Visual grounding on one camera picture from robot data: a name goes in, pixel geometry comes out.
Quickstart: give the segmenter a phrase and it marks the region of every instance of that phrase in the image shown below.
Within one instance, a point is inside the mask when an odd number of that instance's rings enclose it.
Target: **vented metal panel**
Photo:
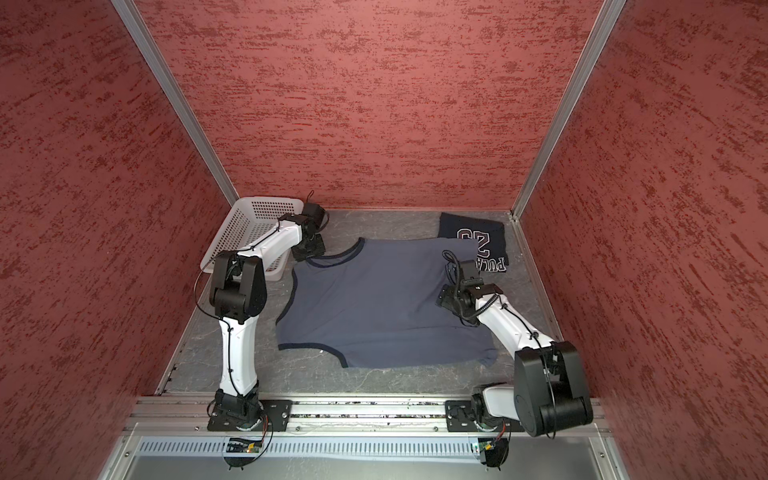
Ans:
[[[219,457],[224,456],[229,437],[204,439],[184,437],[144,437],[137,455]],[[390,460],[439,460],[476,462],[473,443],[477,438],[418,437],[274,437],[264,457],[324,457]],[[255,456],[253,453],[227,453],[227,456]]]

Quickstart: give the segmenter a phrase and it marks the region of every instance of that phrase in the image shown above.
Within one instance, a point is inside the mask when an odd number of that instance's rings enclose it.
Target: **aluminum frame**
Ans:
[[[208,276],[208,280],[205,283],[205,287],[203,288],[203,292],[200,294],[200,297],[197,298],[197,304],[201,305],[205,299],[208,298],[208,293],[210,292],[210,279],[211,275]],[[176,344],[176,349],[174,350],[174,354],[170,357],[170,360],[168,360],[168,364],[165,367],[165,371],[163,371],[163,376],[160,377],[160,382],[157,384],[157,388],[154,390],[155,395],[163,395],[165,393],[165,387],[168,385],[168,383],[172,380],[171,376],[174,373],[174,370],[176,369],[176,362],[179,358],[179,354],[184,351],[184,348],[187,346],[187,341],[190,338],[190,335],[192,335],[192,331],[194,330],[194,327],[197,325],[197,322],[200,321],[200,318],[204,316],[200,311],[192,307],[192,313],[190,314],[190,319],[187,321],[187,326],[184,327],[184,331],[181,333],[181,338],[179,338],[179,342]]]
[[[584,49],[581,51],[581,55],[576,62],[571,80],[565,88],[563,98],[560,100],[558,109],[552,118],[552,123],[549,125],[547,134],[541,142],[541,148],[534,159],[531,170],[528,171],[528,176],[525,178],[520,194],[515,200],[515,205],[512,207],[512,216],[517,221],[520,220],[525,206],[528,205],[528,201],[531,199],[531,195],[536,188],[538,179],[547,167],[549,157],[552,155],[552,151],[560,139],[560,135],[563,133],[571,113],[576,107],[581,92],[584,90],[584,86],[587,84],[587,80],[595,64],[598,62],[600,53],[603,51],[603,47],[605,47],[605,42],[608,40],[614,25],[616,25],[621,9],[624,8],[624,2],[625,0],[605,0],[598,12],[587,42],[584,44]]]
[[[476,439],[477,432],[448,432],[446,400],[468,396],[402,394],[262,394],[263,398],[294,401],[288,428],[274,436],[285,440],[301,438],[424,438]],[[137,457],[144,437],[223,438],[222,432],[208,432],[206,407],[210,393],[142,396],[118,439],[111,460],[100,480],[122,480]],[[611,450],[612,432],[605,420],[600,399],[592,399],[594,422],[558,432],[558,437],[588,438],[604,480],[627,480],[620,476],[621,459]],[[527,437],[523,432],[514,437]]]
[[[544,283],[541,281],[541,276],[538,274],[538,268],[536,267],[533,253],[531,253],[531,248],[528,246],[528,241],[525,239],[522,225],[520,224],[520,221],[516,220],[514,217],[512,217],[510,224],[512,227],[512,233],[515,235],[515,239],[518,241],[520,254],[523,257],[525,269],[528,271],[528,278],[531,279],[531,285],[533,285],[533,290],[536,294],[538,305],[541,307],[541,311],[544,314],[544,319],[547,321],[547,325],[549,326],[549,336],[558,342],[562,342],[563,332],[560,331],[558,320],[554,316],[552,304],[549,303],[547,290],[544,288]]]
[[[136,8],[133,0],[111,0],[112,5],[118,11],[120,18],[125,24],[125,28],[128,29],[128,33],[134,39],[136,46],[144,56],[144,60],[147,61],[149,68],[152,70],[157,82],[163,88],[168,101],[173,106],[176,114],[179,116],[182,125],[187,129],[187,133],[194,142],[197,151],[200,152],[203,161],[208,166],[208,170],[214,176],[216,183],[218,184],[224,196],[230,205],[234,204],[240,195],[237,194],[232,180],[227,172],[224,170],[221,160],[214,147],[208,141],[208,137],[203,131],[203,127],[200,126],[200,122],[197,121],[192,107],[187,102],[184,94],[179,88],[179,84],[174,78],[174,74],[171,73],[168,63],[163,58],[163,54],[157,47],[157,44],[152,38],[152,34],[149,32],[147,25],[144,23],[141,13]]]

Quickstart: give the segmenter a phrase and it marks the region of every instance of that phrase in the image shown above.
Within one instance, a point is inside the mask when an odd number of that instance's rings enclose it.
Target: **printed number 23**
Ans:
[[[458,238],[476,239],[478,241],[478,257],[488,258],[491,256],[491,251],[483,248],[486,245],[488,245],[488,242],[491,241],[491,236],[488,235],[486,232],[478,232],[477,230],[472,231],[469,228],[462,228],[461,230],[456,232],[456,236]]]

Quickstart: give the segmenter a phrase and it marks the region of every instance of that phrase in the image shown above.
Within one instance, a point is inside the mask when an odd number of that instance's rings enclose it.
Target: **black cable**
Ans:
[[[538,335],[535,335],[530,328],[528,328],[528,324],[520,318],[519,315],[512,312],[510,309],[507,308],[507,304],[502,305],[502,309],[510,312],[516,319],[520,320],[520,323],[523,324],[525,329],[528,331],[528,333],[531,334],[531,338],[536,340],[536,344],[538,345],[539,350],[543,350],[544,347],[541,346],[541,344],[538,341]],[[549,394],[552,397],[552,411],[554,413],[554,417],[552,419],[552,436],[549,436],[549,432],[546,433],[546,436],[548,439],[554,439],[554,437],[558,433],[558,406],[554,403],[554,390],[552,389],[552,381],[549,379],[549,367],[547,366],[547,357],[544,356],[544,353],[540,354],[541,360],[544,362],[544,375],[547,377],[547,385],[549,385]]]
[[[467,322],[470,321],[470,320],[474,320],[478,316],[483,314],[487,309],[491,308],[491,305],[493,305],[493,303],[496,300],[498,300],[501,297],[497,293],[494,293],[493,296],[491,297],[491,299],[489,301],[485,302],[485,304],[483,304],[483,306],[481,306],[479,309],[477,309],[472,315],[469,315],[469,316],[465,315],[464,314],[464,304],[463,304],[463,302],[458,297],[458,288],[459,288],[459,286],[461,286],[462,280],[464,280],[464,272],[462,270],[462,266],[461,266],[460,262],[458,261],[458,258],[456,257],[456,254],[453,253],[451,250],[443,250],[442,251],[442,257],[444,259],[446,259],[447,261],[449,261],[450,263],[452,263],[455,266],[456,278],[455,278],[455,283],[454,284],[457,287],[453,290],[453,300],[455,300],[455,305],[458,305],[458,320],[462,323],[463,326],[471,326],[473,328],[479,327],[480,325],[473,325],[473,324],[467,323]],[[453,281],[453,279],[451,278],[451,275],[449,274],[448,270],[446,270],[446,275],[448,275],[448,278],[449,278],[450,281]]]
[[[323,226],[322,226],[322,227],[320,227],[320,229],[319,229],[319,230],[317,230],[317,233],[320,233],[320,232],[322,232],[323,230],[325,230],[325,229],[326,229],[326,227],[328,227],[328,223],[330,223],[330,221],[331,221],[331,214],[329,214],[329,213],[328,213],[328,210],[326,210],[326,222],[323,224]]]
[[[498,469],[501,470],[501,465],[504,465],[504,462],[507,461],[507,457],[509,457],[509,451],[512,449],[512,429],[509,429],[509,436],[507,437],[507,451],[504,452],[504,458],[502,458],[501,463],[499,463]]]
[[[267,235],[266,237],[264,237],[262,240],[259,240],[258,242],[254,243],[253,245],[251,245],[248,248],[243,248],[241,250],[234,250],[234,252],[239,253],[239,252],[247,252],[248,250],[253,250],[254,248],[256,248],[257,245],[259,245],[260,243],[262,243],[263,241],[265,241],[266,239],[268,239],[269,237],[271,237],[272,235],[274,235],[275,233],[277,233],[279,231],[280,231],[280,222],[278,221],[277,225],[275,226],[275,229],[272,230],[272,232],[269,235]],[[200,272],[197,274],[197,278],[195,279],[194,284],[192,285],[192,300],[194,301],[195,307],[199,311],[201,311],[204,315],[208,315],[210,318],[216,319],[219,322],[222,322],[224,325],[227,326],[227,335],[228,335],[228,338],[227,338],[227,363],[229,365],[229,368],[227,368],[227,370],[229,370],[230,382],[232,383],[232,388],[235,390],[235,393],[237,393],[237,395],[241,396],[243,394],[240,393],[240,391],[235,386],[234,378],[232,377],[232,326],[229,324],[229,322],[225,322],[223,317],[220,318],[218,316],[211,315],[210,313],[208,313],[205,310],[203,310],[203,307],[200,306],[200,302],[198,302],[198,300],[197,300],[197,284],[200,282],[200,277],[203,276],[203,273],[205,273],[205,269],[208,268],[210,263],[213,262],[215,259],[216,259],[216,257],[212,255],[210,257],[210,259],[205,263],[205,265],[203,265],[203,268],[200,269]]]
[[[232,262],[232,265],[230,265],[229,270],[227,270],[227,275],[224,278],[229,278],[232,273],[234,273],[235,269],[237,268],[237,262]]]
[[[240,393],[240,390],[238,390],[235,386],[235,381],[232,377],[232,327],[230,326],[229,322],[224,321],[223,317],[219,318],[219,321],[227,326],[227,366],[229,367],[227,370],[229,370],[230,374],[230,383],[232,384],[232,388],[235,389],[235,393],[238,396],[243,396],[243,394]]]
[[[205,412],[208,414],[208,418],[210,418],[210,417],[212,416],[212,415],[210,414],[210,407],[211,407],[211,406],[212,406],[214,403],[216,403],[216,399],[213,399],[213,400],[211,400],[211,401],[210,401],[210,403],[208,403],[208,406],[207,406],[207,407],[205,407]]]
[[[266,417],[266,424],[267,424],[267,426],[270,427],[270,440],[266,444],[266,447],[264,447],[261,450],[261,452],[259,452],[259,455],[256,458],[253,459],[254,462],[256,460],[258,460],[259,458],[261,458],[261,455],[264,455],[266,453],[267,449],[270,447],[270,445],[272,445],[272,437],[275,436],[275,428],[272,426],[272,422],[270,422],[270,416],[267,415],[266,412],[264,413],[264,416]],[[264,444],[264,438],[263,437],[261,439],[261,444],[262,445]]]
[[[456,265],[450,262],[445,264],[445,276],[448,277],[448,281],[451,283],[451,285],[456,284],[455,271],[456,271]]]
[[[491,445],[496,445],[496,442],[502,439],[502,436],[507,431],[507,422],[505,422],[505,418],[502,417],[502,430],[498,433],[495,439],[493,439],[493,442],[491,442]]]

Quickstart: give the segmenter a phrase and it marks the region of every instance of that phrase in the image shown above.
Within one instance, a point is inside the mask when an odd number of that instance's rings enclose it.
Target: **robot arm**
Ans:
[[[209,301],[220,319],[223,369],[209,430],[250,431],[261,425],[253,348],[266,305],[264,270],[288,249],[297,260],[325,253],[319,235],[324,217],[322,207],[306,204],[300,215],[283,215],[272,230],[243,249],[216,256]]]
[[[324,254],[319,235],[324,217],[322,207],[306,204],[302,214],[281,217],[251,245],[216,257],[210,303],[220,319],[223,371],[209,430],[250,431],[261,425],[253,349],[266,304],[264,269],[289,248],[298,261]],[[465,322],[485,324],[515,358],[515,387],[489,386],[474,396],[475,422],[517,419],[531,436],[591,423],[589,390],[576,349],[540,333],[496,285],[484,284],[473,272],[464,278],[455,256],[446,259],[455,264],[456,282],[443,288],[437,304]]]
[[[487,386],[472,397],[473,420],[478,426],[498,423],[499,417],[519,420],[530,436],[592,423],[592,404],[586,375],[576,348],[555,342],[539,332],[509,304],[495,284],[486,284],[450,252],[455,283],[445,285],[438,305],[465,322],[486,325],[515,358],[515,386]]]

